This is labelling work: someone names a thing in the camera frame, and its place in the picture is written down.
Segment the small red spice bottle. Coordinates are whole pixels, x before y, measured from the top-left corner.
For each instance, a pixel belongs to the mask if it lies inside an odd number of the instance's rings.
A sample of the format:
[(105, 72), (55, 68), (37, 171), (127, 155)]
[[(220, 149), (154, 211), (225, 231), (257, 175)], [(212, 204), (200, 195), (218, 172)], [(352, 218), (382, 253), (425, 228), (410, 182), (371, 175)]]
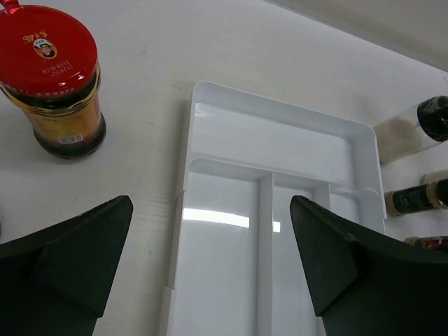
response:
[(404, 242), (412, 246), (418, 246), (424, 249), (430, 249), (434, 251), (448, 251), (448, 238), (447, 236), (439, 237), (407, 237)]

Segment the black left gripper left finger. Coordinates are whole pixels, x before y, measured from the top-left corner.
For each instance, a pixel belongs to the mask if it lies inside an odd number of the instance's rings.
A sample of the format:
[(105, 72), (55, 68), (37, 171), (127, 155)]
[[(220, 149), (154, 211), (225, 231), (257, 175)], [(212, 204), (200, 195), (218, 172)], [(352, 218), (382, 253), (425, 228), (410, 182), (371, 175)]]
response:
[(104, 315), (133, 203), (118, 196), (1, 245), (2, 335), (92, 335)]

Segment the small dark spice bottle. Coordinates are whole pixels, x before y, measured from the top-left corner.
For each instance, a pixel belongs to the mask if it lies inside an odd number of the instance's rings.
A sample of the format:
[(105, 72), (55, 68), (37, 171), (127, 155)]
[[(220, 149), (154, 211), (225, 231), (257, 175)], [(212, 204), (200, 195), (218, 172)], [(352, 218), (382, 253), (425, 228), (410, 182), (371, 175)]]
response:
[(421, 184), (384, 194), (386, 212), (397, 218), (430, 210), (447, 210), (447, 170), (423, 176)]

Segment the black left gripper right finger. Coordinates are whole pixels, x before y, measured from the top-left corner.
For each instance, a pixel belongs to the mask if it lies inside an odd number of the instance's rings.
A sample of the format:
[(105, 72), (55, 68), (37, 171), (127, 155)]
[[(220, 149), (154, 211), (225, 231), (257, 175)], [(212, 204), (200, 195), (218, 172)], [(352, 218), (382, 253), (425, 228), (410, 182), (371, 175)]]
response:
[(315, 315), (327, 335), (446, 335), (447, 254), (290, 202)]

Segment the red-lid chili sauce jar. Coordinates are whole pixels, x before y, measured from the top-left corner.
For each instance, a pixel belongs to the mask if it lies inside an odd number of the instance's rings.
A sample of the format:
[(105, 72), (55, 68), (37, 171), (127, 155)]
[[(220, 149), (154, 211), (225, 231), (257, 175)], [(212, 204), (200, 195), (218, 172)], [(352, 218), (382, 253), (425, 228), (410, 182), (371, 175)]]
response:
[(101, 69), (89, 30), (60, 10), (1, 2), (1, 91), (50, 154), (78, 159), (106, 136)]

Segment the white powder shaker bottle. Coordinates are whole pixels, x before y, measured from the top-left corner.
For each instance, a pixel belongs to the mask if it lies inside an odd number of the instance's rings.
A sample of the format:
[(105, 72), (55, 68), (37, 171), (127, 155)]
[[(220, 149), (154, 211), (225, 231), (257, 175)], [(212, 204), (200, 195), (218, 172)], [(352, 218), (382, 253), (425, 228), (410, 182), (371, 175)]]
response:
[(447, 97), (427, 99), (373, 127), (386, 165), (447, 141)]

